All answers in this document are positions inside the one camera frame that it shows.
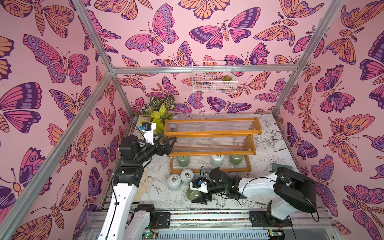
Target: black cable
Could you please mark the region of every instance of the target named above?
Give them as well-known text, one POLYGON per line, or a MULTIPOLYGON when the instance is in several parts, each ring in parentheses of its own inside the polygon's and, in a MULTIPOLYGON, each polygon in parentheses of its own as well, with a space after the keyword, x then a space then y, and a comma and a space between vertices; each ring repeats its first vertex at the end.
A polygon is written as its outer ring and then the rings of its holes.
POLYGON ((115 195, 115 210, 113 211, 111 224, 109 225, 108 232, 107 232, 107 236, 105 237, 105 239, 108 239, 108 234, 109 234, 109 231, 111 230, 111 226, 112 226, 112 223, 113 223, 113 218, 115 217, 116 208, 117 208, 117 204, 118 204, 118 199, 117 199, 117 197, 116 197, 115 190, 113 189, 113 177, 112 177, 112 180, 111 180, 111 186, 112 186, 112 192, 113 192, 113 194, 115 195))
POLYGON ((256 177, 256 178, 254 178, 254 179, 251 179, 249 182, 247 182, 247 184, 244 186, 244 188, 243 188, 243 192, 241 193, 241 206, 243 205, 243 194, 244 194, 244 189, 245 189, 245 187, 250 183, 250 182, 252 182, 253 180, 256 180, 256 179, 260 179, 260 178, 265 178, 265 179, 270 179, 270 178, 267 178, 267 177, 256 177))

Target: beige glove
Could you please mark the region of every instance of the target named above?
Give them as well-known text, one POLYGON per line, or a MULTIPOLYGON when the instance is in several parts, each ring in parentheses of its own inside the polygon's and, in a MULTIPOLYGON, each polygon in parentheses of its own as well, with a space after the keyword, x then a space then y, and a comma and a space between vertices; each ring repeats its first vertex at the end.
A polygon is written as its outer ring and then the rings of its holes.
POLYGON ((148 172, 149 172, 148 168, 145 168, 139 183, 139 188, 137 189, 137 193, 133 198, 132 202, 140 202, 141 196, 145 193, 149 185, 152 183, 153 178, 151 177, 147 178, 148 172))

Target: white wire basket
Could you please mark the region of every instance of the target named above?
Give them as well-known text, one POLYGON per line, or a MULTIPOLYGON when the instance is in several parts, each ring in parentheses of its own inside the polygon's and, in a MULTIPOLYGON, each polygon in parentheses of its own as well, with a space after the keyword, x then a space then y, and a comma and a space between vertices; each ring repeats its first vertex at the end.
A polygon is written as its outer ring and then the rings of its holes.
POLYGON ((212 61, 194 61, 192 66, 192 93, 230 94, 236 91, 238 78, 234 71, 234 65, 225 65, 226 61, 215 62, 222 62, 223 65, 220 66, 219 70, 216 65, 215 68, 213 67, 212 61), (205 68, 201 70, 195 65, 205 66, 205 68))

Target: cylindrical canister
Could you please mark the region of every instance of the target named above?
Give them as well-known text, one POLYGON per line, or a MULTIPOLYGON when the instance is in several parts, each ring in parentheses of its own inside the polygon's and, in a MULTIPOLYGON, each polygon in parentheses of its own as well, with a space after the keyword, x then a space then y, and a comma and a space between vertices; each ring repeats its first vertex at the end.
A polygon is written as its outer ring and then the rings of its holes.
POLYGON ((180 173, 180 177, 181 177, 181 182, 182 182, 184 185, 189 186, 189 183, 193 180, 194 174, 193 174, 192 170, 190 170, 190 169, 184 169, 184 170, 180 173))
POLYGON ((199 198, 200 196, 201 196, 201 192, 198 190, 191 190, 191 189, 187 190, 187 198, 190 201, 193 201, 193 200, 199 198))
POLYGON ((176 157, 180 167, 187 167, 189 165, 189 156, 176 157))
POLYGON ((231 155, 231 158, 229 159, 229 161, 233 165, 239 165, 243 160, 243 158, 244 158, 244 155, 231 155))
POLYGON ((215 167, 220 166, 223 164, 224 156, 223 155, 213 155, 211 156, 211 164, 215 167))
POLYGON ((172 191, 178 191, 181 188, 181 179, 177 174, 171 174, 167 177, 167 184, 172 191))

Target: butterfly wallpaper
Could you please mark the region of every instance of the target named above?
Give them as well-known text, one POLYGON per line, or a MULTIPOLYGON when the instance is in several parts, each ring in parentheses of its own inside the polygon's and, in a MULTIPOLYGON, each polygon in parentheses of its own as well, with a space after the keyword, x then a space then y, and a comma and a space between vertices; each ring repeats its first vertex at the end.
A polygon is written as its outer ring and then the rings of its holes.
POLYGON ((343 239, 381 240, 384 33, 374 26, 384 19, 384 1, 344 4, 321 41, 323 47, 306 64, 300 87, 280 110, 284 122, 279 124, 293 143, 289 147, 302 173, 316 181, 317 203, 328 208, 343 239), (319 154, 309 158, 304 148, 303 159, 298 150, 303 141, 309 143, 308 151, 313 146, 319 154))

